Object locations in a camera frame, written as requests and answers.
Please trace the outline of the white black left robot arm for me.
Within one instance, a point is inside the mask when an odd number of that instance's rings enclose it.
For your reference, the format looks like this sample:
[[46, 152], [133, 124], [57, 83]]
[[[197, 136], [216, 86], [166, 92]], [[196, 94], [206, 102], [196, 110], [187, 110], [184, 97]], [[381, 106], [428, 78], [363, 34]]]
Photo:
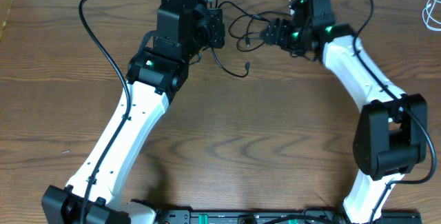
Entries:
[[225, 44], [223, 13], [215, 0], [161, 0], [155, 30], [145, 34], [123, 93], [100, 139], [64, 188], [50, 186], [41, 200], [49, 223], [153, 223], [156, 211], [137, 200], [122, 203], [130, 170], [201, 52]]

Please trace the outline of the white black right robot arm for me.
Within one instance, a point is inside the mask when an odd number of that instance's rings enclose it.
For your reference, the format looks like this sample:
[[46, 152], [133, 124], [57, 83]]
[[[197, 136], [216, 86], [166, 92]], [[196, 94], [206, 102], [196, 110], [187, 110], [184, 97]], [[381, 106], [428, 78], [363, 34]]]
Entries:
[[360, 113], [353, 140], [358, 173], [335, 223], [403, 223], [410, 215], [381, 212], [393, 187], [426, 157], [427, 103], [392, 83], [371, 60], [358, 33], [337, 24], [331, 0], [292, 0], [290, 19], [274, 19], [260, 33], [293, 57], [312, 52], [333, 72]]

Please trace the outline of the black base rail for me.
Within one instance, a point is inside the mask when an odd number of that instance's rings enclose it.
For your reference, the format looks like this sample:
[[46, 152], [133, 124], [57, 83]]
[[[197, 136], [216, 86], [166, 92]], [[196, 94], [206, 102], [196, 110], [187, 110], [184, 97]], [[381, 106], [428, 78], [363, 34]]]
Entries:
[[241, 223], [348, 223], [349, 219], [333, 210], [309, 209], [296, 212], [203, 212], [163, 210], [154, 224], [241, 224]]

